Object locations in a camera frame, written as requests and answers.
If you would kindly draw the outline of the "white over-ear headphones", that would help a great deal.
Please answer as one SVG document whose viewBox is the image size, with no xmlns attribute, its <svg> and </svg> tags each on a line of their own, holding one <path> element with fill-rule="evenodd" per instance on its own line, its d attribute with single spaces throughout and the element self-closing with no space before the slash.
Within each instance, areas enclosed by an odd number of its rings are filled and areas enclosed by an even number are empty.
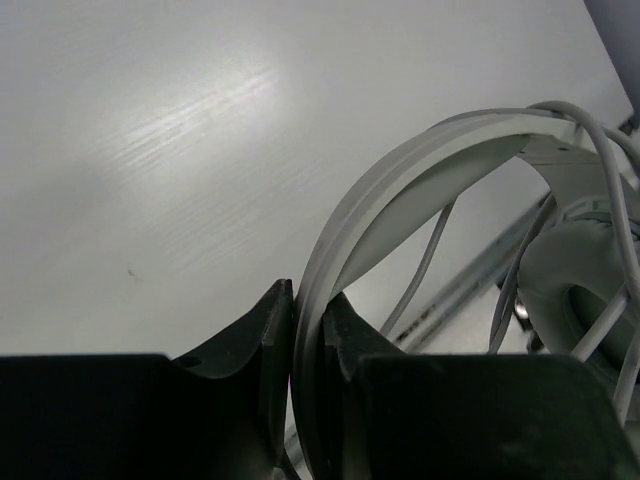
<svg viewBox="0 0 640 480">
<path fill-rule="evenodd" d="M 623 277 L 637 295 L 632 186 L 620 171 L 620 154 L 638 165 L 638 151 L 624 135 L 575 105 L 548 101 L 448 118 L 385 155 L 351 187 L 323 228 L 296 297 L 292 398 L 302 451 L 315 478 L 329 473 L 315 417 L 314 364 L 329 302 L 513 157 L 538 171 L 560 207 L 596 197 L 607 200 Z"/>
</svg>

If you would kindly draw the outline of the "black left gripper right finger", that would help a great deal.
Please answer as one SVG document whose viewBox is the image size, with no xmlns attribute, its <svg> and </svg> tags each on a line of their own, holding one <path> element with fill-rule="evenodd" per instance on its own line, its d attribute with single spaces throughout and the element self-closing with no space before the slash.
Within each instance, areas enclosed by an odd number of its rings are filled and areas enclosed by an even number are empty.
<svg viewBox="0 0 640 480">
<path fill-rule="evenodd" d="M 603 388 L 565 356 L 410 355 L 344 296 L 323 316 L 333 479 L 635 479 Z"/>
</svg>

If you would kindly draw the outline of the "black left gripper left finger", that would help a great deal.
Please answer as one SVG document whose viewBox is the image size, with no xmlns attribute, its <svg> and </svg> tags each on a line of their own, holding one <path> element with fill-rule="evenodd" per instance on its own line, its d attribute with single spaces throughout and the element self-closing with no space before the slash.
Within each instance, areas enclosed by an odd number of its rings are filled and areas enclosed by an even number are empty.
<svg viewBox="0 0 640 480">
<path fill-rule="evenodd" d="M 270 479 L 284 449 L 293 288 L 191 351 L 5 356 L 5 479 Z"/>
</svg>

